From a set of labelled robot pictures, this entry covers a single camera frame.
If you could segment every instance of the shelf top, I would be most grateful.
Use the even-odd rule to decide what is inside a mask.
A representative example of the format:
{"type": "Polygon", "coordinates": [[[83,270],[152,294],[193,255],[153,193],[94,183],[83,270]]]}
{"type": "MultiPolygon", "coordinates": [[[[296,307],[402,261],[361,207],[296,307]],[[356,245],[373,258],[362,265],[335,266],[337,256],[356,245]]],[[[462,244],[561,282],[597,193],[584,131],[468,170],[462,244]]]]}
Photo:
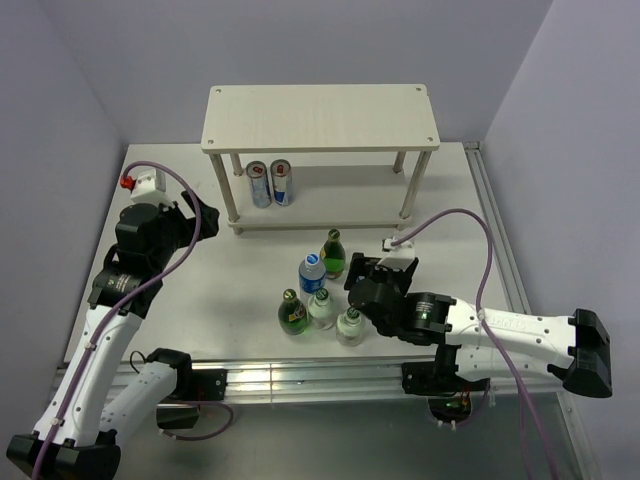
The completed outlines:
{"type": "Polygon", "coordinates": [[[211,88],[205,153],[437,150],[424,85],[247,85],[211,88]]]}

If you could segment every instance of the white cable connector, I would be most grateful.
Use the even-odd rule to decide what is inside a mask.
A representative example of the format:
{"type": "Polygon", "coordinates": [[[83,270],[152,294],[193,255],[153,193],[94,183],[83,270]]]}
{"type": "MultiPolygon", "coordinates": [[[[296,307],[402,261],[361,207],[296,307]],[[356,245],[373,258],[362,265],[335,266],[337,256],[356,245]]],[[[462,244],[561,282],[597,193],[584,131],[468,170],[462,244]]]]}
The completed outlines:
{"type": "Polygon", "coordinates": [[[413,241],[407,240],[401,245],[393,246],[391,243],[400,238],[399,232],[396,232],[392,238],[385,238],[382,241],[382,251],[384,256],[378,262],[378,265],[389,268],[391,270],[405,271],[416,258],[416,251],[413,247],[413,241]]]}
{"type": "Polygon", "coordinates": [[[166,178],[163,171],[156,168],[145,170],[136,179],[131,191],[133,203],[150,203],[156,207],[172,205],[171,199],[166,194],[166,178]]]}

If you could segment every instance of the green glass bottle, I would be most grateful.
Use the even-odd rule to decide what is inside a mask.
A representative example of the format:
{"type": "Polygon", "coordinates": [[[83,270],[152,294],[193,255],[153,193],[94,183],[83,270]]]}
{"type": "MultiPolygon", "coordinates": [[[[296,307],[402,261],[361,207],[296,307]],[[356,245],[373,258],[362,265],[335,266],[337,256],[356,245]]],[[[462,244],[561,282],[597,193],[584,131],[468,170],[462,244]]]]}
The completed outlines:
{"type": "Polygon", "coordinates": [[[342,275],[347,254],[340,243],[340,231],[336,228],[329,230],[329,238],[320,250],[320,258],[327,269],[327,278],[336,279],[342,275]]]}
{"type": "Polygon", "coordinates": [[[307,329],[309,316],[304,304],[297,297],[295,290],[286,289],[282,294],[282,303],[278,309],[280,326],[289,335],[299,335],[307,329]]]}

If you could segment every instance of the clear glass bottle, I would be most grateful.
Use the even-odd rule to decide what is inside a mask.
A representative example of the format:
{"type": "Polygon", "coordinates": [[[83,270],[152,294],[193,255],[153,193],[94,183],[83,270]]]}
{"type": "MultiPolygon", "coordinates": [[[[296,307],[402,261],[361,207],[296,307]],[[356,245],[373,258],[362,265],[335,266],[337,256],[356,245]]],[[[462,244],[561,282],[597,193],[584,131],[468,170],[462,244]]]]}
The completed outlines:
{"type": "Polygon", "coordinates": [[[336,308],[333,297],[326,288],[318,290],[307,304],[309,323],[318,330],[328,330],[336,324],[336,308]]]}
{"type": "Polygon", "coordinates": [[[355,347],[364,338],[364,318],[360,312],[353,307],[338,316],[336,323],[336,339],[342,345],[355,347]]]}

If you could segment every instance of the red bull can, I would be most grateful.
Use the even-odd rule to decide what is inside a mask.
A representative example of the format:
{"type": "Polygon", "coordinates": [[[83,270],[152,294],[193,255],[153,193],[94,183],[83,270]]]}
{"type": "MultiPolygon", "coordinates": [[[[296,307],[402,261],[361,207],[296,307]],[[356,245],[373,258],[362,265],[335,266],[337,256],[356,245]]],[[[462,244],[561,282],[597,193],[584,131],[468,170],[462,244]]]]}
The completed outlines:
{"type": "Polygon", "coordinates": [[[278,205],[286,206],[293,202],[293,177],[291,164],[286,160],[275,160],[271,164],[273,198],[278,205]]]}
{"type": "Polygon", "coordinates": [[[247,177],[249,177],[253,204],[258,208],[267,208],[271,205],[267,166],[262,162],[250,162],[247,165],[247,177]]]}

